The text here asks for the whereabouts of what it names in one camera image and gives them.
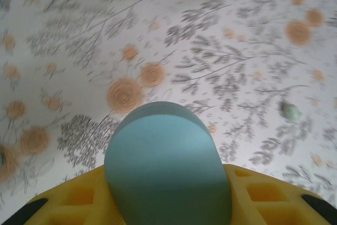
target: floral patterned surface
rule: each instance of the floral patterned surface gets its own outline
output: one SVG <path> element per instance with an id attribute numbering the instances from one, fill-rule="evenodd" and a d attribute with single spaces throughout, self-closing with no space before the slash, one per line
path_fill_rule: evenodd
<path id="1" fill-rule="evenodd" d="M 0 222 L 101 165 L 152 101 L 193 111 L 224 163 L 336 205 L 337 0 L 0 0 L 0 13 Z"/>

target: light blue rounded object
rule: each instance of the light blue rounded object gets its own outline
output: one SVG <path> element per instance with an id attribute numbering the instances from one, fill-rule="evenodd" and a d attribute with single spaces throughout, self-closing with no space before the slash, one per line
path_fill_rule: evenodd
<path id="1" fill-rule="evenodd" d="M 229 225 L 231 190 L 206 126 L 188 109 L 154 102 L 114 132 L 105 177 L 126 224 Z"/>

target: black rubber strip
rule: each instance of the black rubber strip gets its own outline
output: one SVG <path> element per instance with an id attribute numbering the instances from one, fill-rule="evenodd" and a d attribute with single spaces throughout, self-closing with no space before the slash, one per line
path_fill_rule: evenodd
<path id="1" fill-rule="evenodd" d="M 24 205 L 2 225 L 24 225 L 47 201 L 43 198 Z"/>
<path id="2" fill-rule="evenodd" d="M 337 225 L 337 209 L 328 202 L 308 194 L 302 195 L 302 199 L 331 225 Z"/>

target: blue foam piece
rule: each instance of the blue foam piece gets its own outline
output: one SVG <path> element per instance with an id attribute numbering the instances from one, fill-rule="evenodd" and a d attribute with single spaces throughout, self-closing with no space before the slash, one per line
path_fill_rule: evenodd
<path id="1" fill-rule="evenodd" d="M 154 102 L 114 132 L 105 177 L 126 224 L 229 225 L 231 190 L 213 139 L 188 109 Z"/>

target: floral wallpaper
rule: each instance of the floral wallpaper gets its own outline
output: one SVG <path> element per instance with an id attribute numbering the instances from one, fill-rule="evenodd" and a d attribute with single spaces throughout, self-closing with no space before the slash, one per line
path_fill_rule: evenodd
<path id="1" fill-rule="evenodd" d="M 0 0 L 0 19 L 0 222 L 153 101 L 194 112 L 223 163 L 337 204 L 337 0 Z"/>

